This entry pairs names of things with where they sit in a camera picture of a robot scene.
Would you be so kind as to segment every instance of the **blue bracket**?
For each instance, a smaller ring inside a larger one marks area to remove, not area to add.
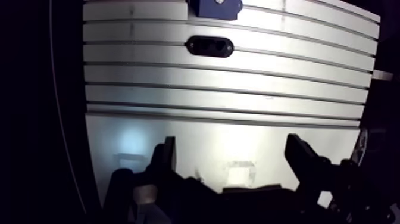
[[[187,0],[197,17],[237,20],[242,0]]]

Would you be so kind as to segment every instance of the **metal slotted wall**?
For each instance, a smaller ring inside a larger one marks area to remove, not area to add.
[[[295,189],[288,133],[334,163],[350,156],[379,17],[334,0],[243,4],[235,21],[197,18],[184,1],[84,4],[86,121],[101,198],[113,170],[143,170],[168,135],[177,137],[177,172],[216,191],[238,161],[253,164],[245,186]],[[235,51],[192,55],[184,43],[195,35],[228,38]]]

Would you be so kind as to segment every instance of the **dark background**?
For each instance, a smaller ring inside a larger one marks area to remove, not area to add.
[[[400,201],[400,111],[398,75],[400,5],[397,0],[348,1],[381,16],[376,69],[395,74],[394,82],[371,84],[362,127],[372,131],[362,164],[370,180],[385,196]],[[53,1],[53,47],[58,99],[64,134],[82,201],[77,195],[58,118],[50,52],[49,1],[2,2],[4,96],[10,104],[6,147],[11,159],[5,166],[10,180],[11,216],[5,223],[86,223],[100,209],[90,161],[85,124],[85,94],[82,67],[81,1]]]

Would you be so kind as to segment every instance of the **metal plate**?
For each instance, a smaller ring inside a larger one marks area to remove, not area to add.
[[[360,118],[361,105],[313,101],[268,95],[233,94],[187,89],[86,86],[88,101],[129,102],[137,104],[176,105],[180,107],[235,110],[249,113],[303,114],[326,117]]]
[[[160,41],[184,43],[192,36],[218,36],[230,39],[235,48],[272,51],[315,58],[332,63],[372,70],[374,58],[332,46],[296,38],[247,30],[165,23],[112,23],[83,26],[84,41]]]
[[[331,11],[342,13],[335,9],[332,9]],[[84,5],[83,13],[85,21],[127,19],[175,20],[191,24],[207,23],[209,26],[212,26],[213,24],[214,26],[225,24],[242,26],[244,29],[246,27],[253,27],[285,32],[292,35],[300,35],[304,38],[312,38],[327,43],[342,45],[369,54],[375,54],[376,52],[376,41],[355,34],[351,29],[345,31],[343,29],[338,29],[337,27],[329,26],[326,22],[319,23],[317,20],[310,21],[307,20],[306,17],[291,17],[279,12],[280,11],[263,11],[244,8],[238,14],[237,20],[221,21],[195,17],[191,12],[188,12],[187,5],[184,2],[102,2]],[[371,24],[374,29],[373,32],[376,32],[376,24]]]
[[[368,91],[263,74],[143,66],[85,66],[89,83],[156,84],[364,103]]]
[[[290,127],[326,127],[335,129],[355,128],[360,122],[358,120],[323,119],[315,117],[283,116],[270,114],[233,113],[207,110],[183,110],[173,108],[157,107],[132,107],[104,104],[88,104],[88,112],[125,114],[149,114],[154,116],[180,117],[184,119],[200,119],[209,122],[241,123],[264,126],[290,126]]]
[[[380,22],[379,15],[373,14],[367,10],[364,10],[355,5],[351,5],[347,2],[338,1],[338,0],[318,0],[318,2],[323,2],[323,3],[326,3],[328,6],[337,7],[337,8],[347,11],[348,13],[354,13],[356,15],[360,15],[362,17],[369,18],[373,21]]]
[[[300,15],[305,17],[304,19],[311,18],[320,22],[329,23],[331,26],[339,26],[354,30],[374,38],[377,38],[379,34],[379,26],[376,23],[342,10],[319,4],[317,1],[244,0],[243,4]]]
[[[205,69],[213,67],[281,73],[358,86],[369,85],[371,79],[369,74],[360,71],[251,52],[235,51],[229,58],[199,57],[190,54],[183,46],[85,45],[83,58],[86,62],[168,63],[177,67],[202,66]]]
[[[83,20],[159,19],[186,20],[185,2],[94,2],[83,5]]]

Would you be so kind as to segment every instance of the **black oval mount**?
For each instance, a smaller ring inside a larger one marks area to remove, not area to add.
[[[218,58],[227,58],[234,50],[230,39],[215,36],[192,36],[187,40],[185,46],[193,55]]]

